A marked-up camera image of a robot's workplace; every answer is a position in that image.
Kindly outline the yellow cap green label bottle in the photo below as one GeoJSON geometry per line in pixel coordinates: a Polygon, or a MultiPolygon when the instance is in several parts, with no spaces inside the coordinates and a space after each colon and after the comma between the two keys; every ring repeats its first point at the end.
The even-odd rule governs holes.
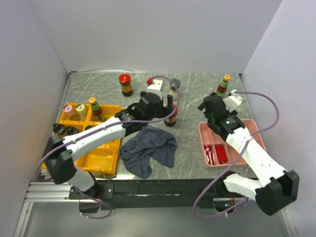
{"type": "Polygon", "coordinates": [[[95,119],[97,121],[100,121],[100,122],[105,122],[106,121],[106,117],[105,117],[105,115],[103,113],[102,108],[98,104],[96,98],[95,97],[90,97],[88,101],[90,103],[92,114],[95,117],[95,119]]]}

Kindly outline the green lid cream bottle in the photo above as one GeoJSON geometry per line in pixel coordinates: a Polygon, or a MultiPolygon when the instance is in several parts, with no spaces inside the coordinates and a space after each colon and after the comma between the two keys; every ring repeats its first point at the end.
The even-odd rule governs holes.
{"type": "Polygon", "coordinates": [[[85,121],[86,120],[86,115],[87,115],[87,109],[84,104],[78,104],[75,107],[76,112],[80,116],[80,120],[85,121]]]}

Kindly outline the white powder bottle black cap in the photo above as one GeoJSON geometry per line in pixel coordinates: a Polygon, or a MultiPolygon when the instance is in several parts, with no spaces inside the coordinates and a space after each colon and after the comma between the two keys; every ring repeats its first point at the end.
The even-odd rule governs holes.
{"type": "Polygon", "coordinates": [[[75,135],[75,134],[78,134],[79,133],[79,130],[77,127],[74,127],[74,126],[67,126],[66,128],[66,133],[68,136],[70,135],[75,135]]]}

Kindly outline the round black cap dark bottle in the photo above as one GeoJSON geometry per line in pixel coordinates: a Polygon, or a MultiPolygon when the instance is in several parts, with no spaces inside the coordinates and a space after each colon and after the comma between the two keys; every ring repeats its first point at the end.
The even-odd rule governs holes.
{"type": "Polygon", "coordinates": [[[59,135],[60,137],[63,137],[67,133],[66,126],[60,123],[54,123],[53,124],[53,133],[59,135]]]}

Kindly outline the small black lid spice jar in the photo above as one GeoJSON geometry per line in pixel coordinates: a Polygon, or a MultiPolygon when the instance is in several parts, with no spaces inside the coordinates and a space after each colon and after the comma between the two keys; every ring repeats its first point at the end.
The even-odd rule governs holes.
{"type": "Polygon", "coordinates": [[[89,129],[93,128],[93,127],[94,127],[93,125],[88,125],[88,126],[86,126],[86,127],[85,127],[85,129],[84,129],[84,130],[85,130],[85,131],[87,131],[87,130],[89,130],[89,129]]]}

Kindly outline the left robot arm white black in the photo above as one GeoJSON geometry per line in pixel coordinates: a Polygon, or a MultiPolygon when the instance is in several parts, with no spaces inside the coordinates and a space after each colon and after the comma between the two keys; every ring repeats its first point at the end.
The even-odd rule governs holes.
{"type": "Polygon", "coordinates": [[[173,97],[163,99],[151,92],[141,92],[139,102],[116,113],[91,129],[61,138],[52,135],[45,147],[43,162],[55,184],[69,183],[87,198],[94,198],[100,192],[94,176],[75,167],[75,161],[95,148],[110,141],[124,138],[140,131],[151,122],[165,120],[175,112],[173,97]]]}

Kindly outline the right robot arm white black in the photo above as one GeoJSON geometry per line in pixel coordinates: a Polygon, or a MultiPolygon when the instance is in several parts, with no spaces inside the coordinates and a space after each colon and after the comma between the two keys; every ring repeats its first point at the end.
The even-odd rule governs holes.
{"type": "Polygon", "coordinates": [[[207,118],[208,127],[228,143],[253,170],[255,180],[242,177],[227,167],[203,191],[205,194],[214,184],[220,196],[236,193],[255,200],[259,208],[272,216],[297,199],[299,175],[279,165],[258,143],[245,124],[237,117],[241,105],[240,92],[233,90],[226,98],[212,93],[203,99],[198,109],[207,118]]]}

